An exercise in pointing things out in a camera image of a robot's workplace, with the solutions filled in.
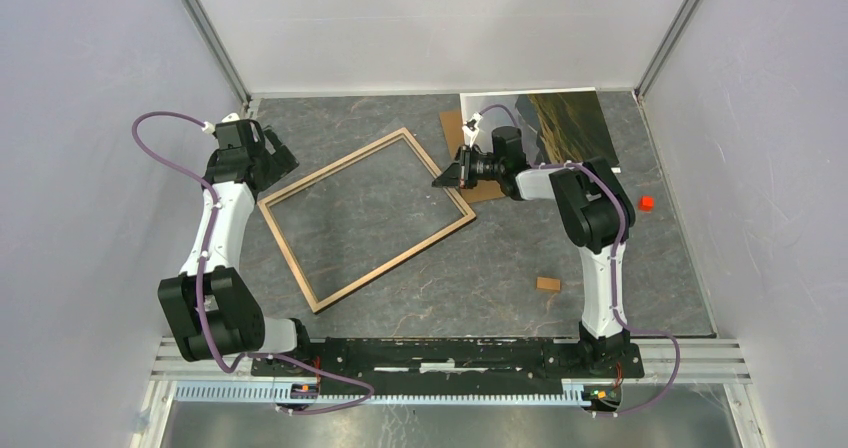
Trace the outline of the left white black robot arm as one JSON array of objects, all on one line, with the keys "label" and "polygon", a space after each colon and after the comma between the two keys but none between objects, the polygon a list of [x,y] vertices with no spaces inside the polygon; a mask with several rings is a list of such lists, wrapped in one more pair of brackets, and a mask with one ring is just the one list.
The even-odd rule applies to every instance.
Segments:
[{"label": "left white black robot arm", "polygon": [[198,232],[177,276],[157,295],[180,355],[188,362],[276,353],[290,375],[306,373],[314,349],[302,323],[267,319],[239,273],[242,245],[258,195],[298,167],[276,134],[231,114],[207,125],[218,142],[202,177]]}]

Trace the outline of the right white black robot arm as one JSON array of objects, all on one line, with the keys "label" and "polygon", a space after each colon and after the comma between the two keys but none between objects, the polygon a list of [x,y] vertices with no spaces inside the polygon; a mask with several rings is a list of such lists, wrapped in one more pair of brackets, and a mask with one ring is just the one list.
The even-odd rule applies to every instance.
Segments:
[{"label": "right white black robot arm", "polygon": [[630,343],[620,301],[622,264],[635,210],[603,157],[562,165],[532,167],[522,147],[522,132],[502,126],[492,133],[491,152],[461,145],[453,162],[432,182],[438,188],[471,190],[495,181],[513,200],[556,202],[569,240],[579,248],[584,307],[577,360],[591,376],[612,369]]}]

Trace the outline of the landscape photo print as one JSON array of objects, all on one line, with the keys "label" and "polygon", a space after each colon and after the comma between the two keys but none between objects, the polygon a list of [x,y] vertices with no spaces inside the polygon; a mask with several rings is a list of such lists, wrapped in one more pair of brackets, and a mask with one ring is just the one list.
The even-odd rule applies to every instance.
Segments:
[{"label": "landscape photo print", "polygon": [[598,92],[593,87],[462,93],[462,118],[475,120],[474,145],[493,150],[494,130],[521,130],[522,148],[532,165],[581,162],[602,157],[621,172]]}]

